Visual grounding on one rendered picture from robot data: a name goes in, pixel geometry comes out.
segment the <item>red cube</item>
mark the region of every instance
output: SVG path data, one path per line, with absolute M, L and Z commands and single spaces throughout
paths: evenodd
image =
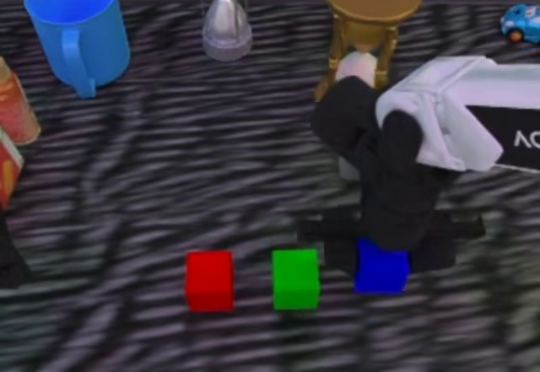
M 233 256 L 230 251 L 187 253 L 186 302 L 190 311 L 233 310 Z

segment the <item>blue cube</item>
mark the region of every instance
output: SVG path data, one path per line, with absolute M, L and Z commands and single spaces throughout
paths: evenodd
M 405 289 L 410 266 L 406 251 L 385 251 L 373 241 L 357 239 L 359 266 L 354 290 L 360 294 L 397 294 Z

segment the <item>mug handle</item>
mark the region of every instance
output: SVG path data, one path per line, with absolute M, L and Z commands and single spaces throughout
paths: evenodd
M 62 53 L 77 95 L 81 98 L 94 98 L 95 80 L 86 73 L 80 51 L 79 30 L 66 29 L 62 31 Z

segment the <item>bottle cap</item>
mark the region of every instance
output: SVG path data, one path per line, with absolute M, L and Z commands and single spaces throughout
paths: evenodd
M 11 70 L 9 69 L 8 64 L 6 64 L 5 60 L 0 57 L 0 84 L 8 81 L 10 75 Z

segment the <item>toy car wheel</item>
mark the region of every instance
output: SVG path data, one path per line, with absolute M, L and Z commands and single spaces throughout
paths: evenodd
M 513 43 L 519 43 L 523 41 L 523 32 L 519 29 L 513 29 L 508 32 L 508 39 Z

